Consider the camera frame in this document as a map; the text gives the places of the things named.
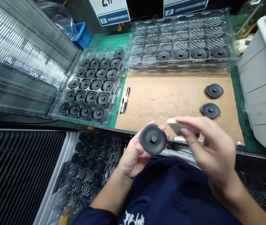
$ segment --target blue plastic bin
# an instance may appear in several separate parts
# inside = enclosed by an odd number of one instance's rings
[[[80,49],[85,49],[88,47],[90,40],[92,38],[92,35],[89,31],[89,29],[87,28],[86,24],[83,23],[76,23],[75,27],[77,29],[78,32],[78,37],[74,40],[72,40],[72,42]]]

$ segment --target black vent grille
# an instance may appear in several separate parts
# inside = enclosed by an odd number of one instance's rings
[[[0,224],[31,225],[66,133],[0,131]]]

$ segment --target person's left hand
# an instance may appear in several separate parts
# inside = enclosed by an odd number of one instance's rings
[[[159,128],[164,131],[165,126],[161,125]],[[124,151],[121,157],[117,170],[120,175],[128,178],[135,178],[146,166],[151,159],[152,155],[148,154],[139,142],[139,136],[143,128],[130,140],[127,149]]]

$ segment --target sleeve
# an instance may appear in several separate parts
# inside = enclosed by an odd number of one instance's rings
[[[77,215],[72,225],[116,225],[117,222],[118,220],[112,212],[88,207]]]

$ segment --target navy blue shirt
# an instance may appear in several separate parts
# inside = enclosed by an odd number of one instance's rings
[[[120,218],[88,207],[73,225],[82,224],[241,224],[211,195],[203,171],[176,158],[155,156],[135,178]]]

